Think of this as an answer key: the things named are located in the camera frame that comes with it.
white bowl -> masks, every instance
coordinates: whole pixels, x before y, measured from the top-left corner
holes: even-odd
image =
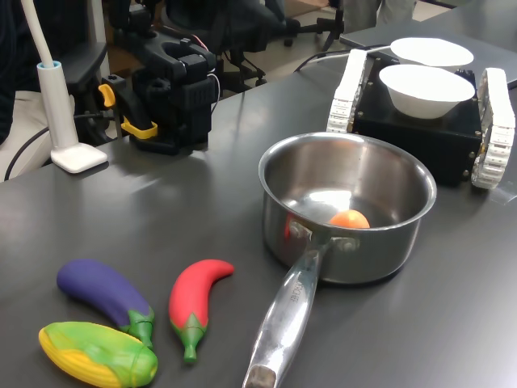
[[[379,73],[395,108],[418,119],[437,119],[474,96],[474,86],[437,67],[392,65]]]
[[[401,64],[439,67],[453,73],[474,60],[468,49],[443,39],[404,38],[395,40],[390,48]]]

red pepper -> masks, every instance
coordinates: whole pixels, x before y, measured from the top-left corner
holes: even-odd
[[[201,260],[176,279],[169,299],[172,327],[185,346],[183,359],[195,362],[195,347],[208,326],[208,295],[212,284],[233,273],[233,265],[222,260]]]

stainless steel saucepan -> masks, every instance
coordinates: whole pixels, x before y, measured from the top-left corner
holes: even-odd
[[[294,357],[317,279],[356,285],[394,274],[405,263],[436,184],[399,148],[339,133],[310,133],[272,146],[260,160],[263,237],[292,266],[264,319],[244,388],[276,388]],[[328,222],[355,209],[370,229]]]

pot rim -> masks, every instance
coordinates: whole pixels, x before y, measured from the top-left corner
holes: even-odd
[[[357,228],[345,228],[341,226],[334,226],[331,224],[327,224],[325,222],[319,222],[314,221],[303,214],[297,212],[296,210],[293,210],[289,208],[284,202],[279,200],[270,190],[269,186],[266,182],[266,177],[264,176],[266,165],[268,162],[281,152],[286,146],[292,143],[299,143],[299,142],[309,142],[312,139],[339,139],[339,140],[347,140],[347,141],[354,141],[358,143],[363,143],[365,141],[376,144],[380,147],[386,148],[388,150],[391,150],[395,152],[396,154],[400,154],[401,156],[408,158],[411,162],[414,163],[414,165],[420,170],[422,176],[425,179],[425,182],[427,183],[427,203],[426,205],[412,218],[409,218],[403,222],[399,222],[397,224],[393,224],[390,226],[381,226],[376,228],[368,228],[368,229],[357,229]],[[368,231],[381,231],[381,230],[391,230],[391,229],[397,229],[401,228],[403,226],[409,225],[415,221],[418,221],[420,218],[422,218],[431,208],[433,207],[433,204],[436,200],[436,182],[433,178],[432,174],[427,170],[427,167],[423,165],[422,162],[420,162],[418,159],[416,159],[415,156],[412,154],[396,147],[395,145],[389,144],[386,141],[374,139],[373,137],[367,137],[367,136],[361,136],[361,135],[353,135],[349,133],[332,133],[332,132],[314,132],[314,133],[305,133],[301,135],[296,135],[293,137],[288,137],[287,139],[283,139],[282,141],[277,142],[276,144],[272,145],[260,158],[260,162],[258,162],[258,177],[260,178],[260,183],[262,184],[264,191],[280,206],[282,206],[285,210],[288,212],[295,214],[300,219],[311,222],[317,226],[322,226],[325,228],[331,228],[333,230],[354,230],[354,231],[360,231],[360,232],[368,232]]]

purple eggplant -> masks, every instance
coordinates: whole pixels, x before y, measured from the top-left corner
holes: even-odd
[[[69,296],[101,310],[121,331],[153,348],[153,309],[113,268],[91,259],[74,260],[57,273],[57,286]]]

